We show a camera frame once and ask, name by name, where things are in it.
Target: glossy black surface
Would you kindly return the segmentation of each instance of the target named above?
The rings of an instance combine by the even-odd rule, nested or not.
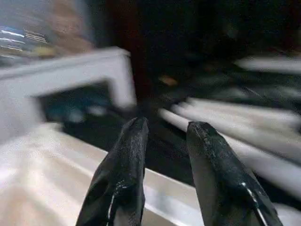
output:
[[[282,225],[254,174],[212,126],[189,123],[187,148],[206,226]]]
[[[92,178],[77,226],[141,225],[147,139],[145,118],[132,119],[123,126]]]

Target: white surface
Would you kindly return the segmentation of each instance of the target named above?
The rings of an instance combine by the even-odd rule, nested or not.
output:
[[[300,74],[300,61],[300,57],[248,57],[236,61],[235,64],[251,71]]]
[[[49,125],[0,147],[0,225],[73,226],[106,152]],[[202,226],[193,187],[146,169],[143,225]]]
[[[159,110],[158,113],[164,120],[185,132],[188,123],[191,121],[165,109]],[[254,146],[224,134],[221,135],[246,166],[301,201],[301,167]]]
[[[252,105],[226,103],[206,99],[188,98],[187,103],[200,111],[211,111],[228,114],[232,117],[251,119],[254,123],[264,126],[278,126],[278,128],[299,128],[301,117],[288,110],[272,109]]]
[[[244,124],[236,117],[221,117],[194,107],[174,105],[172,111],[192,121],[208,122],[225,135],[301,163],[301,136],[294,131],[262,127],[263,123],[256,123],[257,118],[251,124]]]
[[[9,108],[0,105],[5,111],[5,114],[0,114],[0,120],[13,125],[1,128],[1,133],[16,136],[42,122],[44,117],[37,97],[96,82],[109,82],[110,96],[116,106],[126,108],[135,105],[128,55],[125,50],[108,48],[18,68],[1,69],[2,98],[9,103]]]

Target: blurry background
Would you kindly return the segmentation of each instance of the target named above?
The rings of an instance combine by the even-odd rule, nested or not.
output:
[[[112,46],[127,50],[130,54],[122,59],[130,61],[124,71],[129,80],[133,76],[136,106],[115,106],[110,81],[94,81],[35,97],[42,114],[61,123],[64,132],[105,150],[124,122],[146,116],[146,166],[193,185],[185,132],[157,114],[162,109],[216,123],[238,142],[300,166],[300,24],[298,0],[2,0],[0,63],[17,67],[97,49],[101,53]],[[251,68],[242,66],[241,59],[250,64],[259,60]],[[196,103],[217,103],[202,102],[199,108],[188,101],[191,97]],[[233,106],[225,111],[217,107],[221,103]],[[244,113],[235,104],[243,106]],[[250,132],[242,136],[233,125]],[[266,136],[256,137],[260,133]],[[257,176],[273,202],[300,209],[299,193],[271,183],[275,178]]]

